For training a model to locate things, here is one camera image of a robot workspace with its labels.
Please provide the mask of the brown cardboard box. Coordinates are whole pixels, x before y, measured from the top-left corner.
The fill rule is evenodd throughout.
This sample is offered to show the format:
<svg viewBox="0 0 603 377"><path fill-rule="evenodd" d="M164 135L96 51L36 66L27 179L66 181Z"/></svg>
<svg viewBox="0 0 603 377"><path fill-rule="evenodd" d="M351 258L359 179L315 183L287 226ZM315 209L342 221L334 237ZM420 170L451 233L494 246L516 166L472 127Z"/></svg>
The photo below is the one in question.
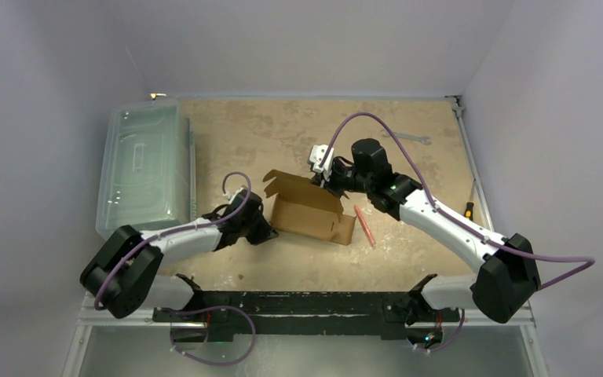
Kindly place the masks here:
<svg viewBox="0 0 603 377"><path fill-rule="evenodd" d="M341 200L310 179L270 170L262 179L273 198L271 225L278 230L341 245L353 240L356 218Z"/></svg>

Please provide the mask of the silver open-end wrench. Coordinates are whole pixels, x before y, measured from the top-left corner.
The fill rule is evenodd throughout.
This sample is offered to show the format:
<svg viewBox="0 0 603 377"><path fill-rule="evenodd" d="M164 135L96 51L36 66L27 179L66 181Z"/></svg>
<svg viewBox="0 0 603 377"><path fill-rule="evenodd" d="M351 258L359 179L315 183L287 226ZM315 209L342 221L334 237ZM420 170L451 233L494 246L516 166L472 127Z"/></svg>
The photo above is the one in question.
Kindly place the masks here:
<svg viewBox="0 0 603 377"><path fill-rule="evenodd" d="M431 138L429 136L419 136L419 135L406 134L406 133L401 133L401 132L390 133L387 130L383 130L381 132L381 135L385 138L392 138L392 136L394 136L398 140L416 141L423 145L431 145L432 144Z"/></svg>

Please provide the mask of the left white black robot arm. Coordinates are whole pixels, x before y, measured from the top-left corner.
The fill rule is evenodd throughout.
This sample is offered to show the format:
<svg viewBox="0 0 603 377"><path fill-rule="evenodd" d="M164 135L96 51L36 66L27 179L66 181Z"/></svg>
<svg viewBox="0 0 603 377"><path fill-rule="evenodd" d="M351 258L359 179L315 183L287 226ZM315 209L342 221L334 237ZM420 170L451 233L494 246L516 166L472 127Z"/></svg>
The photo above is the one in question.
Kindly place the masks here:
<svg viewBox="0 0 603 377"><path fill-rule="evenodd" d="M79 282L94 297L95 309L107 310L116 319L140 308L163 307L192 321L203 310L192 280L163 276L159 270L231 247L241 238L256 246L278 235L263 215L261 197L242 190L227 204L185 225L158 231L119 227L84 268Z"/></svg>

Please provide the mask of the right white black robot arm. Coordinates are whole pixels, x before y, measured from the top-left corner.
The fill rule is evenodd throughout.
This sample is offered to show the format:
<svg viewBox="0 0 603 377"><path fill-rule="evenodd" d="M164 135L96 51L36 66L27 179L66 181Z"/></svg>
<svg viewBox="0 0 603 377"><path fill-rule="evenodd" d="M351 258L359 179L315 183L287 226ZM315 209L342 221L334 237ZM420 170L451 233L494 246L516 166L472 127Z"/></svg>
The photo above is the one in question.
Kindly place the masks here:
<svg viewBox="0 0 603 377"><path fill-rule="evenodd" d="M352 161L314 145L312 183L341 196L363 193L371 205L423 231L459 256L471 269L465 276L429 274L410 291L408 322L427 320L442 309L478 309L505 324L540 286L532 245L523 236L505 237L481 228L436 199L422 184L393 171L385 149L372 138L353 143Z"/></svg>

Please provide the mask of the clear plastic storage bin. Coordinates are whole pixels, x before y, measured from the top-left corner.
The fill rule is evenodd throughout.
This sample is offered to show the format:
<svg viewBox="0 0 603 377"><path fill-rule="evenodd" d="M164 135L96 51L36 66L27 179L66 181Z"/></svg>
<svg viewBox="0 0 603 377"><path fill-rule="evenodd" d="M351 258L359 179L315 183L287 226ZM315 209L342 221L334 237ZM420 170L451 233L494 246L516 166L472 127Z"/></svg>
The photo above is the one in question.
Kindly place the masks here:
<svg viewBox="0 0 603 377"><path fill-rule="evenodd" d="M107 240L123 225L159 230L196 217L196 141L176 99L112 111L104 148L95 228Z"/></svg>

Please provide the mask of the yellow black screwdriver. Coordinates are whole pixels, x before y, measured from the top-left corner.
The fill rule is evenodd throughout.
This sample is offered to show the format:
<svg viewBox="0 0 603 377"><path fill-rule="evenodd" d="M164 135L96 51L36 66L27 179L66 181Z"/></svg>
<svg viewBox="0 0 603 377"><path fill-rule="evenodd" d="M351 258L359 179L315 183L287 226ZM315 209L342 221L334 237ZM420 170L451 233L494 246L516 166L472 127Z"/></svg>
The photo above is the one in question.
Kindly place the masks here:
<svg viewBox="0 0 603 377"><path fill-rule="evenodd" d="M474 217L474 207L475 207L474 197L475 197L476 187L477 187L477 180L473 179L473 182L472 182L471 188L470 188L470 196L469 196L469 199L466 201L466 206L463 211L463 216L471 221L473 220L473 217Z"/></svg>

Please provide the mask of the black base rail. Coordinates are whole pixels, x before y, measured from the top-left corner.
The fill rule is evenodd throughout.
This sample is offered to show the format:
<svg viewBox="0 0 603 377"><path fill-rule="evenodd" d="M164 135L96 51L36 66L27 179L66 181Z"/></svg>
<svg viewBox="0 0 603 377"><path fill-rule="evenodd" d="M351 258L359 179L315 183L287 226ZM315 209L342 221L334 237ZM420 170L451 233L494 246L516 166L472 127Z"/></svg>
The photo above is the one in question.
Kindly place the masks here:
<svg viewBox="0 0 603 377"><path fill-rule="evenodd" d="M437 330L459 321L457 309L431 309L406 291L199 291L180 312L155 309L155 322L200 324L210 342L237 335L378 336L418 339L413 327Z"/></svg>

